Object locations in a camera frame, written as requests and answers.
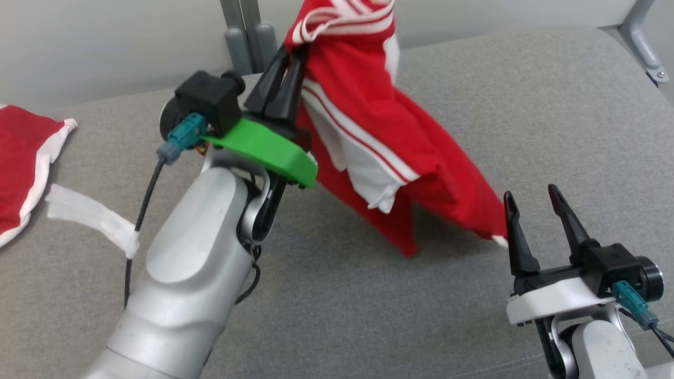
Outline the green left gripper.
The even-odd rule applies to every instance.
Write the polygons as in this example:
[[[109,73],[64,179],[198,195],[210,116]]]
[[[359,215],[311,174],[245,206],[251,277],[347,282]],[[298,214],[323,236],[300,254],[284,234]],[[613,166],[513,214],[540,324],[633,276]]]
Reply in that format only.
[[[281,45],[267,69],[245,101],[246,110],[266,115],[285,125],[294,125],[299,109],[301,88],[310,48],[297,46],[289,50]],[[216,166],[216,159],[232,153],[285,177],[289,182],[311,188],[317,175],[317,163],[292,140],[272,130],[274,123],[243,113],[223,137],[207,133],[210,144],[203,171]]]

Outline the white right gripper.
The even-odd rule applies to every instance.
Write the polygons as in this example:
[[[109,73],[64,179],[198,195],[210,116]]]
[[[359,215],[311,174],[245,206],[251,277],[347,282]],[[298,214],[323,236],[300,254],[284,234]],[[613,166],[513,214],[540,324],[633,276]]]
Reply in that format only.
[[[570,204],[554,184],[547,186],[554,213],[561,219],[570,247],[570,263],[583,264],[590,248],[600,247],[580,223]],[[513,290],[507,304],[512,325],[582,310],[613,302],[614,297],[598,297],[582,280],[581,268],[564,266],[539,272],[539,261],[532,256],[520,225],[520,212],[512,192],[503,196],[506,215],[508,254]]]

